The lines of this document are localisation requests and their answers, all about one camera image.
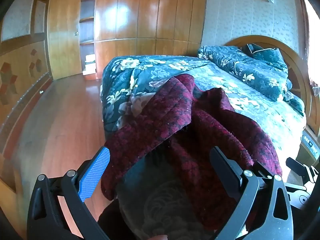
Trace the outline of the wooden curved headboard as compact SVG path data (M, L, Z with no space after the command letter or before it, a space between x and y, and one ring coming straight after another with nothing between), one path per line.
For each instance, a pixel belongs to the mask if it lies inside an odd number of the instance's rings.
M279 48L289 69L289 79L293 84L292 93L300 97L305 105L306 122L313 133L319 136L319 96L314 96L308 76L307 63L289 46L261 35L248 35L235 38L226 43L227 46L243 47L247 43L254 43L263 48Z

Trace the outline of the teal floral bed blanket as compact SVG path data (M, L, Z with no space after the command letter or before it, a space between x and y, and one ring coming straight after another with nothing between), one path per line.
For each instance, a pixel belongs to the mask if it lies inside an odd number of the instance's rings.
M101 88L106 140L139 115L169 79L181 74L191 75L202 91L222 89L236 113L254 120L270 137L281 175L289 175L285 161L297 156L306 125L305 116L285 101L271 101L211 61L196 57L120 56L112 59L103 70ZM110 231L111 223L107 218L115 211L137 239L157 235L166 235L168 239L208 239L216 230L202 225L181 185L167 159L150 152L121 178L112 204L100 216L99 223Z

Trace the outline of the open wooden shelf unit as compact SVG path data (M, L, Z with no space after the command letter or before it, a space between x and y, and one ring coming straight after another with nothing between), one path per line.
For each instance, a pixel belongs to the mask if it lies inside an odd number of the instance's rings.
M83 76L96 74L94 47L95 0L80 1L79 45Z

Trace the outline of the dark teal pillow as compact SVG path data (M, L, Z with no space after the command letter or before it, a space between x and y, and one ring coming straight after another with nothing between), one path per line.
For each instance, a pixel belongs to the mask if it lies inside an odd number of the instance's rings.
M288 73L287 64L279 50L279 48L262 48L254 43L246 44L241 47L241 50L246 55L259 61L263 61L269 66Z

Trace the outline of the wooden wardrobe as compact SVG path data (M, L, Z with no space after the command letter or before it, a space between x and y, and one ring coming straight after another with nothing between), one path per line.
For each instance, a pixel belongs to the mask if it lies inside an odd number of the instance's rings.
M206 0L95 0L97 75L116 56L195 56Z

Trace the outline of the dark red knitted garment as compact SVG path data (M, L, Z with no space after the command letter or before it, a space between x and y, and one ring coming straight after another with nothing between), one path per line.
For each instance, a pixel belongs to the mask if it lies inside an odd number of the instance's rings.
M150 152L158 153L174 169L208 230L221 228L235 206L210 163L212 148L244 170L258 162L271 174L282 173L272 140L261 127L236 113L222 89L202 91L188 74L169 79L105 146L111 154L101 182L107 199L115 197L116 185L133 165Z

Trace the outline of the folded teal floral quilt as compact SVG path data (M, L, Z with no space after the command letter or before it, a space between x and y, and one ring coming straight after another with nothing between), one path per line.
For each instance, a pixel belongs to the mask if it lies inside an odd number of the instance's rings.
M290 92L293 84L289 79L289 70L286 74L263 61L255 60L236 46L202 46L197 55L201 59L212 61L270 100L283 100L301 116L305 114L304 102Z

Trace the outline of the bedside control panel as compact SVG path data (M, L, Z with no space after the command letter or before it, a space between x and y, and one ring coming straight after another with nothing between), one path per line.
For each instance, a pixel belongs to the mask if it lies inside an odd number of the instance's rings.
M306 132L303 131L302 135L302 145L306 147L309 153L316 159L319 159L319 147L316 141Z

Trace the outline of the wooden door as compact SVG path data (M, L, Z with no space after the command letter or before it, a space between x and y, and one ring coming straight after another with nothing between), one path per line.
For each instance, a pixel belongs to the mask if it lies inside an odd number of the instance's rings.
M79 20L80 0L49 0L48 54L55 80L82 73Z

